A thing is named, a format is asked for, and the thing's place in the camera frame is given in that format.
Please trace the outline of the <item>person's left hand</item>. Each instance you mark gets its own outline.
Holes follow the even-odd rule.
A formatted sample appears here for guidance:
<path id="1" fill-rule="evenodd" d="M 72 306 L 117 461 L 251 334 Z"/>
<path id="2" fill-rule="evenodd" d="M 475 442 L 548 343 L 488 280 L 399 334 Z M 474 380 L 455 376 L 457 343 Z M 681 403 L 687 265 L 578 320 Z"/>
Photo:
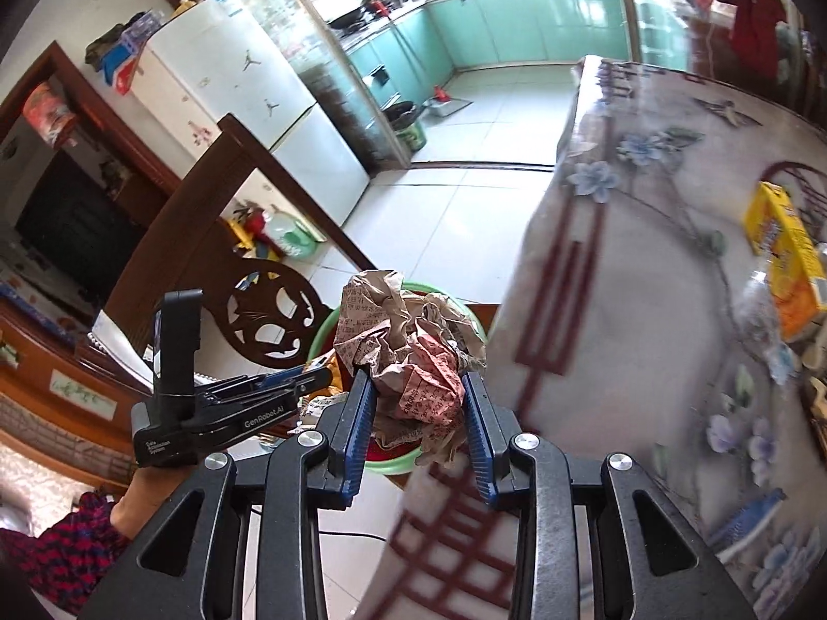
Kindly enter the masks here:
<path id="1" fill-rule="evenodd" d="M 133 540 L 191 473 L 191 468 L 138 468 L 124 497 L 112 508 L 112 526 Z"/>

